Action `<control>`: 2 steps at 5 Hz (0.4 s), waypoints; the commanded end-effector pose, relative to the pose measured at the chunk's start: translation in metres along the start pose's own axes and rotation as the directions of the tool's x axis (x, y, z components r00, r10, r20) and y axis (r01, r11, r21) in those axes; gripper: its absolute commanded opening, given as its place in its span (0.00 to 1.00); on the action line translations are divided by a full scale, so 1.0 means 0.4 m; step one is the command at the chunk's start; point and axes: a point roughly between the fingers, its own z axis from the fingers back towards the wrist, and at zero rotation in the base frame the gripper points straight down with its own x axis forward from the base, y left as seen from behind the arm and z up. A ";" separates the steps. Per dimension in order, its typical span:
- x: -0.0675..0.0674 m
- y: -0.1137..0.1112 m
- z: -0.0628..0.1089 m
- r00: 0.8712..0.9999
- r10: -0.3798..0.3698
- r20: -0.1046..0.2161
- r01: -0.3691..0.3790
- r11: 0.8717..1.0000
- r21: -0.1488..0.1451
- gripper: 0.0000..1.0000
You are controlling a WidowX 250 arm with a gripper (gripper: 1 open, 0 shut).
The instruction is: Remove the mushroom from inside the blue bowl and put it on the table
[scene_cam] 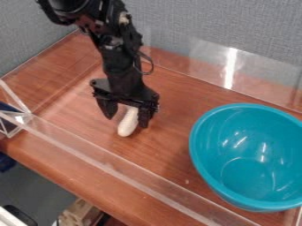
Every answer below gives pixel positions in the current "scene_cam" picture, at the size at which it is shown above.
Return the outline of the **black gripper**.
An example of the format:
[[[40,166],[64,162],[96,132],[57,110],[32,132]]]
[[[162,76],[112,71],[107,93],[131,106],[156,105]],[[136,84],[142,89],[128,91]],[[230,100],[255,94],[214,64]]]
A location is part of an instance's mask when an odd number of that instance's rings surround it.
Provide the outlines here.
[[[117,112],[117,104],[123,103],[138,109],[138,125],[148,127],[148,122],[158,112],[159,94],[144,84],[142,76],[129,74],[124,78],[108,76],[92,79],[93,97],[107,119]]]

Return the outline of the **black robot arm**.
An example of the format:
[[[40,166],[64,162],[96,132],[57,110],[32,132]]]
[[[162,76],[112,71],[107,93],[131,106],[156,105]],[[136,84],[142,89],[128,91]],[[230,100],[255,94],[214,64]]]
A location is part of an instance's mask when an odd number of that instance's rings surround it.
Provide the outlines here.
[[[136,31],[123,0],[35,0],[48,19],[60,26],[75,25],[88,35],[103,59],[103,79],[92,79],[93,97],[107,118],[124,104],[138,109],[138,125],[148,127],[158,112],[159,93],[143,81],[151,72],[142,70],[150,60],[140,48]]]

